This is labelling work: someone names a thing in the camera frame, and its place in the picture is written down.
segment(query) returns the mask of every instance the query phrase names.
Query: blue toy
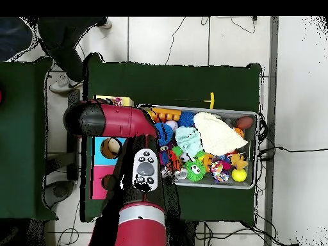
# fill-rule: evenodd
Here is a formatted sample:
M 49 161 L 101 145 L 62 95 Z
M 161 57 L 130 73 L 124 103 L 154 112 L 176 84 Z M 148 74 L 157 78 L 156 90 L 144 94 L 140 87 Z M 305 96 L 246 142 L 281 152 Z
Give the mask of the blue toy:
M 164 124 L 162 122 L 158 122 L 157 124 L 155 124 L 155 127 L 159 134 L 159 137 L 158 137 L 159 145 L 160 146 L 167 145 L 173 137 L 172 128 L 169 125 Z
M 194 113 L 189 112 L 189 111 L 182 111 L 180 115 L 180 119 L 177 121 L 177 124 L 179 126 L 184 126 L 184 127 L 193 127 L 195 124 L 193 122 L 193 117 L 195 116 Z

